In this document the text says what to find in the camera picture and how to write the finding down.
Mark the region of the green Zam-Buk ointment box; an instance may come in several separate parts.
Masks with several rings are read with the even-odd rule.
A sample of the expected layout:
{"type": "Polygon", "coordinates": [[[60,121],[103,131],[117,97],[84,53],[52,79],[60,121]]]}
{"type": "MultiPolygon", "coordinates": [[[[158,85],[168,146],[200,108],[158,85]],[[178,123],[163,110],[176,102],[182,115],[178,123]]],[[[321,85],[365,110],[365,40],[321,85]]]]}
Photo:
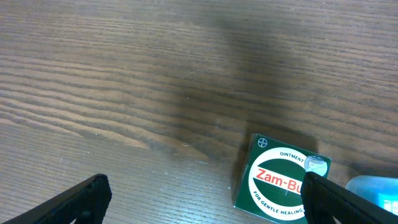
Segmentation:
{"type": "Polygon", "coordinates": [[[261,134],[251,136],[234,207],[274,223],[306,223],[307,172],[327,177],[332,159],[261,134]]]}

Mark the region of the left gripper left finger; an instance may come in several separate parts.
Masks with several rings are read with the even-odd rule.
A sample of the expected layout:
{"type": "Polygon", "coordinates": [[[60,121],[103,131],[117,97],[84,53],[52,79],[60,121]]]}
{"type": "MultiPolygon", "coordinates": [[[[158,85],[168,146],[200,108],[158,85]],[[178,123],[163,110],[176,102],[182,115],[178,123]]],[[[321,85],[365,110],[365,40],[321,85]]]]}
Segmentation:
{"type": "Polygon", "coordinates": [[[96,174],[4,224],[102,224],[111,197],[107,175],[96,174]]]}

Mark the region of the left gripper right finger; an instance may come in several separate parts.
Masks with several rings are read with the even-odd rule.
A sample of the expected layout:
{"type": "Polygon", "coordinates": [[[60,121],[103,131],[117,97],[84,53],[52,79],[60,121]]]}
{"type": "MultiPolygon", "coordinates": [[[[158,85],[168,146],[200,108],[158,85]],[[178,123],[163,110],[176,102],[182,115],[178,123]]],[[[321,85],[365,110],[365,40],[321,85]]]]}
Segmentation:
{"type": "Polygon", "coordinates": [[[314,172],[305,174],[300,191],[308,224],[397,223],[397,215],[314,172]]]}

